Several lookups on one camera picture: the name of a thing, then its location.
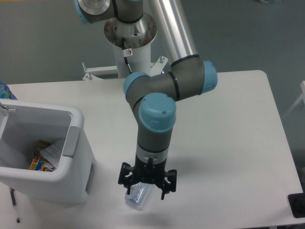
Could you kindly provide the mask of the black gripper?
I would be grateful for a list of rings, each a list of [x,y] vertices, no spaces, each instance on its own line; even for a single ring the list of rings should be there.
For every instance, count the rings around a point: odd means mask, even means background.
[[[176,192],[177,170],[171,169],[165,171],[166,161],[158,164],[145,163],[137,156],[135,165],[123,162],[118,178],[118,184],[123,185],[130,194],[133,185],[142,182],[147,184],[155,184],[162,190],[161,200],[164,200],[166,194]]]

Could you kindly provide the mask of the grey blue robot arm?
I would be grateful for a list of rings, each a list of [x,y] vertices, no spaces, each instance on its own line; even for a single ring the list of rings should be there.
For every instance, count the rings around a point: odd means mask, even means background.
[[[166,171],[176,102],[213,90],[217,71],[202,61],[190,34],[179,0],[152,0],[152,15],[141,0],[77,0],[83,23],[105,21],[107,40],[119,49],[117,69],[125,79],[123,90],[138,124],[135,164],[123,163],[118,183],[131,190],[138,183],[154,184],[163,194],[176,191],[177,171]],[[170,71],[150,76],[132,63],[137,49],[151,43],[161,31],[171,63]]]

